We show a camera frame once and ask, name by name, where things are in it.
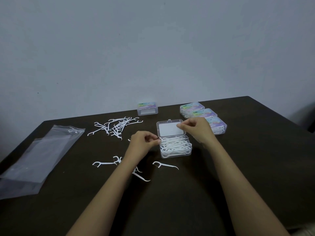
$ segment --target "clear plastic container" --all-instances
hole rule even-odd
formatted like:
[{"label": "clear plastic container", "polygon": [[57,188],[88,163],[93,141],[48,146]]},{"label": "clear plastic container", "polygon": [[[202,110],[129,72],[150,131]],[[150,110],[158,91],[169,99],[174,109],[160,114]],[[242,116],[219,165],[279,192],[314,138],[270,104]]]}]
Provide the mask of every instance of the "clear plastic container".
[{"label": "clear plastic container", "polygon": [[227,125],[218,117],[207,118],[208,123],[215,135],[223,134],[226,131]]},{"label": "clear plastic container", "polygon": [[[185,139],[187,139],[187,142],[190,143],[188,137],[186,136],[186,132],[184,130],[179,129],[176,124],[183,122],[182,119],[177,120],[171,120],[168,119],[167,121],[161,121],[157,122],[157,129],[158,129],[158,136],[160,138],[174,138],[178,136],[184,136]],[[191,155],[192,147],[190,147],[190,150],[186,154],[174,154],[171,156],[166,156],[165,153],[161,151],[161,157],[162,158],[172,158],[172,157],[179,157],[179,156],[189,156]]]},{"label": "clear plastic container", "polygon": [[209,108],[205,108],[205,109],[201,109],[201,110],[189,113],[190,118],[203,117],[207,119],[207,118],[212,118],[212,117],[217,117],[217,116],[218,115]]},{"label": "clear plastic container", "polygon": [[137,111],[139,116],[158,113],[157,105],[155,102],[139,103]]},{"label": "clear plastic container", "polygon": [[198,102],[184,104],[179,107],[179,111],[183,115],[184,118],[189,118],[189,113],[197,111],[197,110],[201,110],[201,109],[204,109],[204,106]]}]

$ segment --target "wall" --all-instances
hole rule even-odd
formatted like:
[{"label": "wall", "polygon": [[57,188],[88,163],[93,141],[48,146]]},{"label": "wall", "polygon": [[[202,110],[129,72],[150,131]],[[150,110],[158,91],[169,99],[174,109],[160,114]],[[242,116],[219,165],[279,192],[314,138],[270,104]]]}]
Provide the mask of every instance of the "wall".
[{"label": "wall", "polygon": [[315,108],[314,0],[0,0],[0,158],[42,121],[249,95]]}]

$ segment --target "dark wooden table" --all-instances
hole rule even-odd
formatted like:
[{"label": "dark wooden table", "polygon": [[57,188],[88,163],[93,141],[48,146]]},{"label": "dark wooden table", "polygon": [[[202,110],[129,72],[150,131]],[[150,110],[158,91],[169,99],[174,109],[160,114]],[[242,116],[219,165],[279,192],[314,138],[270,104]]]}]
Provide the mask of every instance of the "dark wooden table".
[{"label": "dark wooden table", "polygon": [[[231,158],[287,227],[315,221],[315,138],[250,97],[201,102],[227,124],[217,136]],[[126,126],[121,141],[94,122],[136,117],[125,111],[43,122],[1,164],[14,163],[35,138],[56,125],[86,128],[47,177],[37,195],[0,200],[1,235],[64,235],[92,200],[115,165],[92,166],[124,156],[138,131],[157,133],[156,122],[183,119],[179,105],[159,107],[157,115]],[[111,235],[233,235],[225,198],[209,154],[190,136],[191,156],[161,159],[155,147],[139,166],[150,182],[131,176]],[[153,161],[175,165],[157,168]]]}]

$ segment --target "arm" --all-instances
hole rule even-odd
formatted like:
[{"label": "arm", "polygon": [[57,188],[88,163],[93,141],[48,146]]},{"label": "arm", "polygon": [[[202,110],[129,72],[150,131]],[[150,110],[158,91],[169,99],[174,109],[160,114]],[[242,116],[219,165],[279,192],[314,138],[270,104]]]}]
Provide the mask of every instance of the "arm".
[{"label": "arm", "polygon": [[191,118],[177,126],[210,152],[236,235],[289,235],[216,139],[206,119]]},{"label": "arm", "polygon": [[156,135],[148,131],[138,131],[131,136],[123,160],[74,223],[67,236],[109,234],[128,178],[150,148],[160,142]]}]

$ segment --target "hand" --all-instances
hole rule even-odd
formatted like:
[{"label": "hand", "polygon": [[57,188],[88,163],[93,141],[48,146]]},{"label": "hand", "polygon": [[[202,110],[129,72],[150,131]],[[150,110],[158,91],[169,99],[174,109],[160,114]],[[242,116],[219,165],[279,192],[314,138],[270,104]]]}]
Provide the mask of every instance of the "hand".
[{"label": "hand", "polygon": [[131,136],[129,147],[125,157],[132,160],[136,165],[141,161],[148,151],[161,143],[158,136],[149,131],[137,131]]},{"label": "hand", "polygon": [[216,141],[210,124],[205,118],[189,118],[182,123],[177,124],[177,127],[191,134],[199,143],[203,145]]}]

